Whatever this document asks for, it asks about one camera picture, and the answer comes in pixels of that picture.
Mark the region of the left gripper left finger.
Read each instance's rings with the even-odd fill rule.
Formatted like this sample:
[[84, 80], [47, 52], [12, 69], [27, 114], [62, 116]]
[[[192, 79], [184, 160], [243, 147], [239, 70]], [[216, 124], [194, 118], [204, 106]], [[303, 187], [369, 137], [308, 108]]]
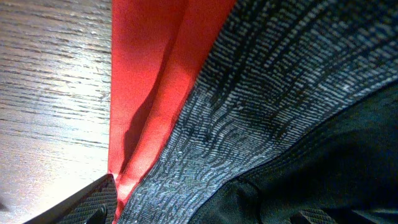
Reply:
[[114, 177], [106, 174], [29, 220], [28, 224], [112, 224], [116, 207]]

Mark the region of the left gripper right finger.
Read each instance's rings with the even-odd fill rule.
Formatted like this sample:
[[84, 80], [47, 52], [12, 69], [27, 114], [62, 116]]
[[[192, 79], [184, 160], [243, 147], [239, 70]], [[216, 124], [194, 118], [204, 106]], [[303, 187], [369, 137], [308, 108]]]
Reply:
[[291, 224], [337, 224], [326, 212], [320, 209], [301, 210], [289, 218]]

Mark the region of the black leggings red grey waistband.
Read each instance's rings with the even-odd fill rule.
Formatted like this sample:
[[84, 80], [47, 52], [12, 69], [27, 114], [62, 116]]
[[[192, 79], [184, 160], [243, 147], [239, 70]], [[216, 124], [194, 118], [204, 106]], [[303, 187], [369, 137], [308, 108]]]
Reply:
[[116, 223], [397, 222], [397, 2], [114, 1]]

